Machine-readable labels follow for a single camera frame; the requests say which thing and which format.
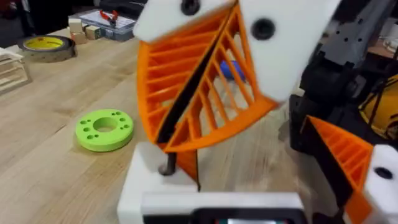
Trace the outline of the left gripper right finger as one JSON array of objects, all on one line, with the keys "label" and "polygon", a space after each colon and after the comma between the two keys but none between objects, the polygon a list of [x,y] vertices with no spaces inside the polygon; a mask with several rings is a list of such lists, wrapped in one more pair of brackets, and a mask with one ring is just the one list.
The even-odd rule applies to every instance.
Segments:
[{"label": "left gripper right finger", "polygon": [[314,116],[300,130],[305,152],[313,156],[330,185],[338,207],[314,223],[397,223],[397,150],[371,144]]}]

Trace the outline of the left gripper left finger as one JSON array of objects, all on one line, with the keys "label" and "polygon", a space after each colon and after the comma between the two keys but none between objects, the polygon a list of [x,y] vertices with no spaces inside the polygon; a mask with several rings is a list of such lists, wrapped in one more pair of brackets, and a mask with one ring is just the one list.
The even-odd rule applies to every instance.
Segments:
[{"label": "left gripper left finger", "polygon": [[167,163],[168,157],[151,142],[136,144],[119,198],[117,215],[121,224],[143,223],[141,213],[142,196],[152,192],[196,192],[197,183],[177,168],[170,176],[159,173],[159,167]]}]

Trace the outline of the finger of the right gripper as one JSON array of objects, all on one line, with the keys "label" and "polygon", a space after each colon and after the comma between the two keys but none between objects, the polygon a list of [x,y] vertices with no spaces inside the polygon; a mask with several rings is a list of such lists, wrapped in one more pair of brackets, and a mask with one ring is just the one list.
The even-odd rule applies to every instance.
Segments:
[{"label": "finger of the right gripper", "polygon": [[[239,1],[217,43],[204,60],[205,70],[193,88],[193,96],[181,124],[167,141],[166,152],[188,152],[224,141],[261,119],[291,94],[308,64],[323,31],[340,0]],[[241,93],[248,107],[217,127],[206,93],[221,73],[217,61],[228,49],[235,51],[231,31],[238,28],[245,57],[237,55],[252,88]]]},{"label": "finger of the right gripper", "polygon": [[166,144],[175,134],[234,4],[148,1],[144,6],[133,29],[140,41],[137,93],[154,144]]}]

